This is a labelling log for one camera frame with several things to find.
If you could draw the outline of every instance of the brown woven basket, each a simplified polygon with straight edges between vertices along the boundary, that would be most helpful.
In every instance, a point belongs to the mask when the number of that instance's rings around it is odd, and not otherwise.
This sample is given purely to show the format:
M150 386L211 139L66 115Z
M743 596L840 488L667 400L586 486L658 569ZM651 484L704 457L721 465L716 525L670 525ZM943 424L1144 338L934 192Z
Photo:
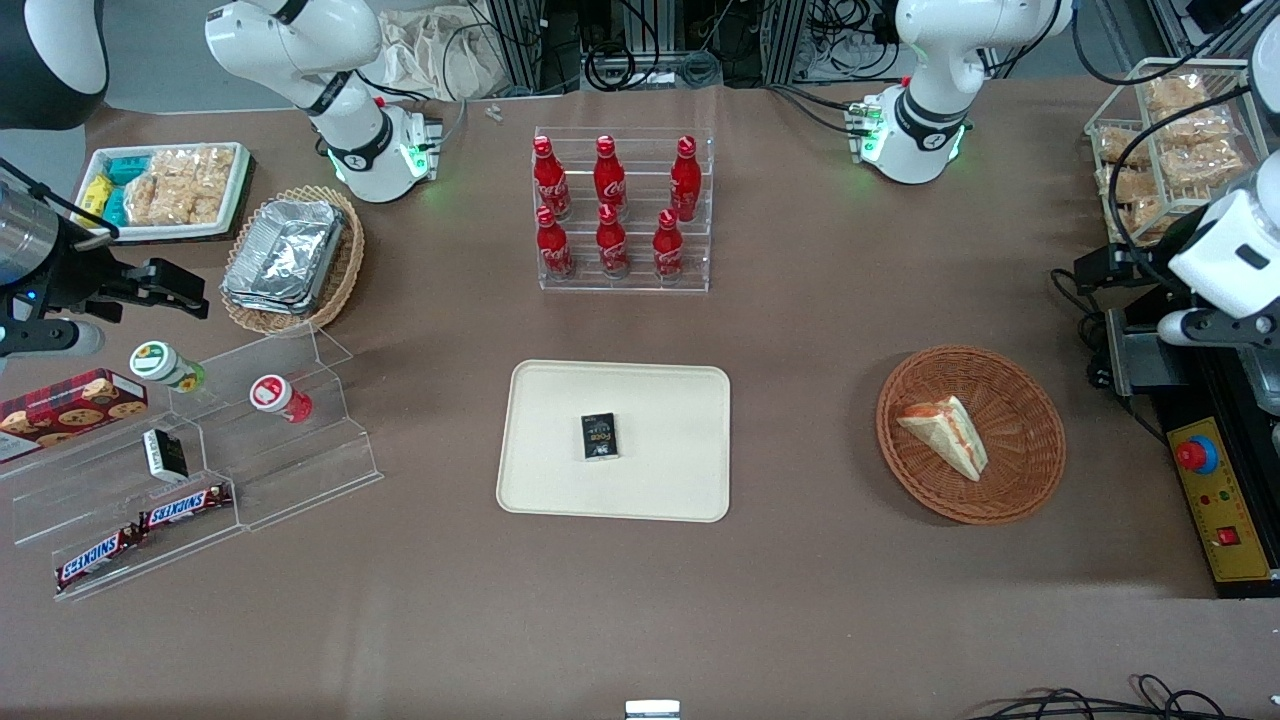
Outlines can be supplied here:
M987 448L977 483L897 424L908 405L951 395ZM876 437L908 492L936 512L975 525L1012 523L1039 510L1066 464L1062 419L1036 380L1007 357L961 345L922 350L890 374L876 405Z
M323 200L342 208L342 211L347 214L347 224L342 228L342 234L338 237L338 250L334 252L333 264L329 265L329 275L325 278L324 290L320 291L320 304L310 315L285 315L282 313L250 310L234 305L225 295L223 296L223 305L237 325L260 333L278 333L307 320L315 327L323 328L338 316L338 313L342 311L343 305L351 297L351 291L356 288L356 275L360 274L360 263L365 259L365 229L360 225L360 218L356 215L356 209L351 206L351 201L343 197L342 193L328 187L310 184L296 187L285 190L273 200L300 200L303 202ZM228 269L236 261L236 255L239 254L241 246L244 245L244 236L248 234L250 225L253 224L257 214L265 206L266 202L260 205L257 210L253 210L253 214L241 227L239 234L236 236L236 245L232 246L230 256L227 258Z

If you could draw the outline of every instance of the coca-cola bottle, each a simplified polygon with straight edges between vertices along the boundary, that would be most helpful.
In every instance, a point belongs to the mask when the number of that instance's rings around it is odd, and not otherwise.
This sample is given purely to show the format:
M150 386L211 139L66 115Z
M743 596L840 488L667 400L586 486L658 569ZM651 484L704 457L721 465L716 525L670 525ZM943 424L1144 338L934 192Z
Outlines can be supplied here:
M595 197L600 205L613 205L618 218L627 214L627 173L618 161L613 137L595 138Z
M543 205L538 209L538 251L552 279L563 281L573 274L573 254L568 249L564 228L556 222L556 213Z
M534 138L534 182L538 183L538 196L557 218L568 214L568 181L564 167L552 152L552 141L545 135Z
M671 208L676 219L687 223L698 211L703 190L703 169L698 167L698 142L686 135L676 142L676 164L671 167Z
M681 247L685 237L676 228L676 213L669 208L658 213L658 232L653 233L653 266L662 284L675 284L684 270Z
M621 281L631 272L627 259L627 231L618 224L618 209L614 205L600 205L600 227L595 228L595 243L600 246L600 264L604 275Z

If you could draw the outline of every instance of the red emergency stop button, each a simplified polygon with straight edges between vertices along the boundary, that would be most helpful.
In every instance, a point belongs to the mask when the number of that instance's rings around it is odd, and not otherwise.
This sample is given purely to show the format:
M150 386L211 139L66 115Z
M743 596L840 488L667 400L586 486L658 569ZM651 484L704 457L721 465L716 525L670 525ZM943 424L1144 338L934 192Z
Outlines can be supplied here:
M1235 528L1219 528L1217 544L1240 544L1240 533Z
M1192 436L1174 448L1180 468L1207 475L1217 469L1217 447L1204 436Z

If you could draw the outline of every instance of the brown tablecloth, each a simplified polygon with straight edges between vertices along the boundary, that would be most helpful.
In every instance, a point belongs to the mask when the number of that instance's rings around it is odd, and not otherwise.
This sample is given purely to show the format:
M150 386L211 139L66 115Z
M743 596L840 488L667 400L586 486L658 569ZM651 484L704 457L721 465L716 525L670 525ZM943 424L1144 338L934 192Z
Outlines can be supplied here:
M691 719L960 717L1047 685L1129 700L1128 675L1152 671L1262 715L1276 606L1208 600L1167 450L1085 384L1075 310L1046 279L1102 237L1079 137L1105 95L991 83L963 154L923 187L852 165L763 91L503 101L502 124L477 105L436 182L358 205L369 254L330 329L356 354L347 397L385 479L79 603L50 598L47 553L0 543L0 714L566 719L675 697ZM710 295L543 295L540 124L714 127ZM110 111L90 132L241 141L253 204L335 184L314 137L298 111ZM154 336L193 357L252 340L216 302L227 247L122 251L202 273L214 316L131 307L102 355L15 361L4 396L123 366ZM1062 414L1066 475L1029 520L945 521L877 451L881 383L947 342L1020 363ZM723 368L728 515L502 511L507 384L529 357Z

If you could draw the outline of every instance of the sandwich slice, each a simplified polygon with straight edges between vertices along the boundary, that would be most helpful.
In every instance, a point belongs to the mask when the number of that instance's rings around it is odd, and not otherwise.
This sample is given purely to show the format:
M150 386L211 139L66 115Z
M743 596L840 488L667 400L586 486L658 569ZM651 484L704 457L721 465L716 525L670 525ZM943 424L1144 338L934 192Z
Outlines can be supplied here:
M951 396L942 402L919 402L902 410L897 424L920 438L961 475L978 482L987 468L987 448L964 405Z

